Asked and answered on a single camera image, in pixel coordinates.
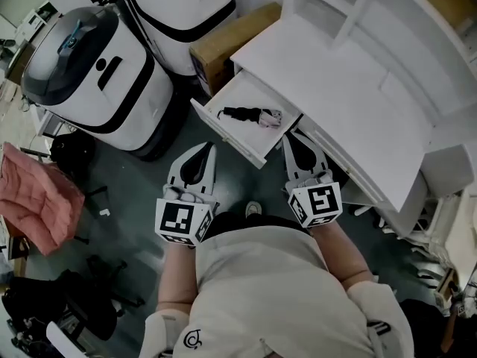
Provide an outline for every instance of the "cardboard box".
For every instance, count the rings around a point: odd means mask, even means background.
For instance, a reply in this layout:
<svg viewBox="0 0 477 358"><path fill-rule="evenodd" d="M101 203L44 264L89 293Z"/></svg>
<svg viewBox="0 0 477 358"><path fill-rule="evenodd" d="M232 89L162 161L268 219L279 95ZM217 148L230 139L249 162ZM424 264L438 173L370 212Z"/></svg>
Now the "cardboard box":
<svg viewBox="0 0 477 358"><path fill-rule="evenodd" d="M215 95L233 78L230 56L277 21L281 12L279 4L267 4L191 44L192 62L208 95Z"/></svg>
<svg viewBox="0 0 477 358"><path fill-rule="evenodd" d="M477 14L476 0L429 0L434 8L447 20L447 22L457 31L461 29L462 24L475 22L474 17Z"/></svg>
<svg viewBox="0 0 477 358"><path fill-rule="evenodd" d="M0 215L0 247L6 260L28 256L30 245L21 230Z"/></svg>

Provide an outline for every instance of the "black office chair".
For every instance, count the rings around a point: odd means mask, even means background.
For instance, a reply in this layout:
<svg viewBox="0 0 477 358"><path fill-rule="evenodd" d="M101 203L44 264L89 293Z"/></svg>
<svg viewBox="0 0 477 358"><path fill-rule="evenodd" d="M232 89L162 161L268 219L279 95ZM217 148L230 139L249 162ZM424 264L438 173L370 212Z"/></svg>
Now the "black office chair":
<svg viewBox="0 0 477 358"><path fill-rule="evenodd" d="M78 337L83 329L104 341L115 328L117 318L124 314L113 306L112 300L129 307L140 307L142 299L131 301L113 291L113 284L126 263L113 269L99 257L88 260L92 279L77 272L64 271L54 281L15 277L1 299L11 317L8 325L13 332L12 343L30 357L55 357L57 351L46 338L46 326L54 322L61 326L74 317L78 320L72 332L62 330L82 351Z"/></svg>

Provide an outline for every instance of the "shoe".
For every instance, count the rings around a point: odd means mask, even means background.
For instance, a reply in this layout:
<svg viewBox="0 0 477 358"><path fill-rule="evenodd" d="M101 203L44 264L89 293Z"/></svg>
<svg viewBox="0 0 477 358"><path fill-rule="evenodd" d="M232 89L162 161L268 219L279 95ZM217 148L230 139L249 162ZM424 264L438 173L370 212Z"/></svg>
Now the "shoe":
<svg viewBox="0 0 477 358"><path fill-rule="evenodd" d="M262 206L257 201L249 201L247 208L245 209L245 217L252 215L253 213L262 214Z"/></svg>

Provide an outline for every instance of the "pink jacket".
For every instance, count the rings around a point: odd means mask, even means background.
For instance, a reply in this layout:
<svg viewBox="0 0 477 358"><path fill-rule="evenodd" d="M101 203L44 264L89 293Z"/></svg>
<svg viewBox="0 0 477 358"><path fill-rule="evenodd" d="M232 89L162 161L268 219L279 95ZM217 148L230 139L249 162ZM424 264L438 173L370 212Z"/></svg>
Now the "pink jacket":
<svg viewBox="0 0 477 358"><path fill-rule="evenodd" d="M75 236L84 195L54 165L3 145L0 214L44 255Z"/></svg>

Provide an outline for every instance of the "black bag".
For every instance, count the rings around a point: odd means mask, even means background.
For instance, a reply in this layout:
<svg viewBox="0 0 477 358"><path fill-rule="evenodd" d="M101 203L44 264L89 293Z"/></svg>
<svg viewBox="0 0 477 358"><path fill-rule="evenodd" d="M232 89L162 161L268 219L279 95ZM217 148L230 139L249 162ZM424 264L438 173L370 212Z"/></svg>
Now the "black bag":
<svg viewBox="0 0 477 358"><path fill-rule="evenodd" d="M83 131L59 135L51 146L51 160L73 179L83 178L95 156L95 139Z"/></svg>

